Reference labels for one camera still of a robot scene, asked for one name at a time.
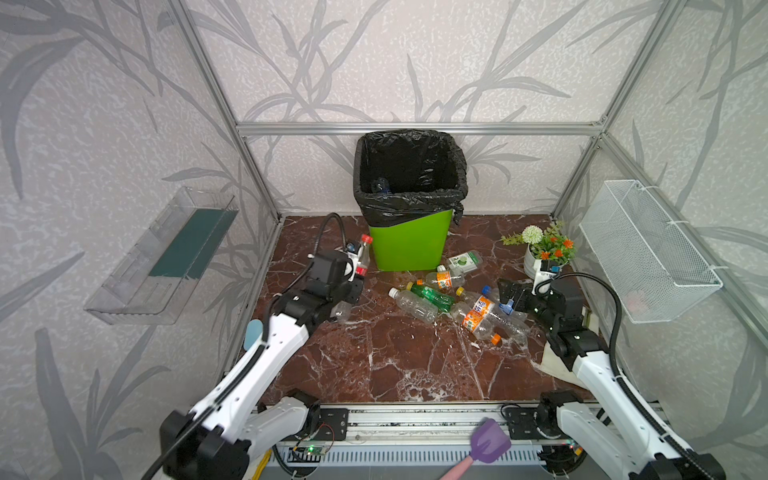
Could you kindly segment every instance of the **plastic bottle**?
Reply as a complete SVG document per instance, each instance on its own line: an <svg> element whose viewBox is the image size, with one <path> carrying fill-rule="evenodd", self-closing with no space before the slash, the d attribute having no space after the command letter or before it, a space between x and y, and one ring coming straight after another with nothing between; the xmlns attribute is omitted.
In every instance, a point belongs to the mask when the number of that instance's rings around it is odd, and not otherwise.
<svg viewBox="0 0 768 480"><path fill-rule="evenodd" d="M523 344L528 338L528 326L525 325L526 315L524 313L513 311L513 315L507 315L498 308L498 304L494 300L480 293L468 292L461 287L456 290L456 296L462 302L470 305L474 311L480 312L484 317L491 319L494 324L501 327L509 339Z"/></svg>
<svg viewBox="0 0 768 480"><path fill-rule="evenodd" d="M423 299L428 300L430 303L437 306L437 310L440 310L443 313L448 313L454 303L452 296L440 293L426 285L414 285L413 282L408 282L406 290L410 290Z"/></svg>
<svg viewBox="0 0 768 480"><path fill-rule="evenodd" d="M502 342L502 337L493 331L493 321L465 302L457 302L451 308L450 317L454 322L472 332L477 339L490 340L494 345Z"/></svg>
<svg viewBox="0 0 768 480"><path fill-rule="evenodd" d="M507 303L502 303L502 298L501 295L499 295L498 288L491 288L490 286L486 285L482 287L482 294L496 302L498 304L498 308L507 315L517 316L523 320L528 318L525 313L517 312L514 310L515 302L512 299L509 299Z"/></svg>
<svg viewBox="0 0 768 480"><path fill-rule="evenodd" d="M478 269L478 265L482 263L482 257L477 250L470 250L449 258L446 263L449 268L461 270L462 273L469 273Z"/></svg>
<svg viewBox="0 0 768 480"><path fill-rule="evenodd" d="M371 193L372 194L392 193L392 188L389 187L389 181L384 177L379 177L375 179L373 182L371 182Z"/></svg>
<svg viewBox="0 0 768 480"><path fill-rule="evenodd" d="M336 317L336 321L339 323L345 323L349 320L349 316L352 314L352 304L349 302L338 302L336 306L331 310L331 318Z"/></svg>
<svg viewBox="0 0 768 480"><path fill-rule="evenodd" d="M423 284L436 290L449 292L456 287L464 285L465 281L464 274L461 270L454 268L446 269L443 265L438 265L436 272L427 273L427 276L424 277Z"/></svg>
<svg viewBox="0 0 768 480"><path fill-rule="evenodd" d="M433 324L437 320L437 306L429 301L416 296L415 293L408 290L389 289L389 296L397 302L404 312L409 313L422 320L424 323Z"/></svg>
<svg viewBox="0 0 768 480"><path fill-rule="evenodd" d="M360 252L358 255L357 268L355 268L355 274L365 276L368 273L368 266L371 264L371 243L373 238L363 234L360 237Z"/></svg>

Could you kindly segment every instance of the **wire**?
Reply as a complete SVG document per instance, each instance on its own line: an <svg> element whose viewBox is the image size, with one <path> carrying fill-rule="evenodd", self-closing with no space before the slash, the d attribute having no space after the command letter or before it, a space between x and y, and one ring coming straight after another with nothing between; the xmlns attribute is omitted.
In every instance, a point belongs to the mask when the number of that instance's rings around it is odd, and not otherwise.
<svg viewBox="0 0 768 480"><path fill-rule="evenodd" d="M619 370L618 361L616 360L616 346L618 344L619 339L619 329L621 328L621 317L623 310L621 309L621 301L619 300L619 296L616 293L616 290L613 289L608 283L605 282L605 280L601 279L599 276L592 275L590 273L583 273L583 272L571 272L571 273L562 273L554 278L545 280L541 283L539 283L536 288L535 292L536 294L539 293L540 289L549 283L552 283L554 280L559 280L561 278L566 278L569 276L581 276L584 278L587 278L589 280L593 280L603 286L608 293L611 295L611 297L614 300L615 305L615 317L614 317L614 326L613 329L611 329L611 339L608 342L608 361L611 364L611 371L614 374L616 383L621 388L622 392L627 396L629 401L632 403L634 408L643 416L643 418L650 423L652 427L654 427L654 430L656 430L656 433L659 435L666 435L664 436L664 441L668 443L674 450L677 452L681 457L685 458L688 463L690 463L693 467L695 467L701 474L704 476L704 478L707 478L708 480L717 480L714 475L709 473L706 468L704 468L703 465L701 465L692 455L691 453L693 451L686 450L683 448L680 443L677 442L677 440L674 439L672 435L670 435L669 430L663 425L661 425L653 415L651 415L650 412L645 408L645 406L640 402L640 400L637 399L637 397L632 393L632 390L629 388L629 385L627 384L626 380L624 380L624 375Z"/></svg>

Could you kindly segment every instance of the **trash can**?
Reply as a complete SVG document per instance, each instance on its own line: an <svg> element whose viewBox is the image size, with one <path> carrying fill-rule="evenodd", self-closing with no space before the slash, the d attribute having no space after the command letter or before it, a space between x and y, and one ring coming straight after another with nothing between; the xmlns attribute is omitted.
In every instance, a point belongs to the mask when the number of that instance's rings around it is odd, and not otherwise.
<svg viewBox="0 0 768 480"><path fill-rule="evenodd" d="M390 192L373 191L379 179ZM458 224L462 216L467 161L449 134L375 131L357 141L353 189L379 270L433 270L451 217Z"/></svg>

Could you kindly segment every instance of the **purple spatula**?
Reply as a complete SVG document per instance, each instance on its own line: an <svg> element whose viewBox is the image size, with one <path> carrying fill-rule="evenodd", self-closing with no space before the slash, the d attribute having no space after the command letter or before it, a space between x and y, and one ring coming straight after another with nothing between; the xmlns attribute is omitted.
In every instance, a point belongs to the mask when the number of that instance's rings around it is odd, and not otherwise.
<svg viewBox="0 0 768 480"><path fill-rule="evenodd" d="M504 452L509 450L512 442L509 441L509 435L504 433L504 430L498 426L494 419L488 419L472 434L472 440L469 445L472 447L469 456L461 460L457 466L448 470L448 473L443 475L440 480L457 480L461 478L475 460L483 463L495 462L500 456L504 455Z"/></svg>

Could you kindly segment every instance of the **clear plastic shelf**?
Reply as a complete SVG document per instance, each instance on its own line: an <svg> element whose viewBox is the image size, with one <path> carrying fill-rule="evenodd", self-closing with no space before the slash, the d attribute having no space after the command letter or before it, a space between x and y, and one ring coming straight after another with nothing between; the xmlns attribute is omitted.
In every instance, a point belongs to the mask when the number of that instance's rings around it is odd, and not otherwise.
<svg viewBox="0 0 768 480"><path fill-rule="evenodd" d="M85 310L110 324L175 323L237 212L232 194L182 187Z"/></svg>

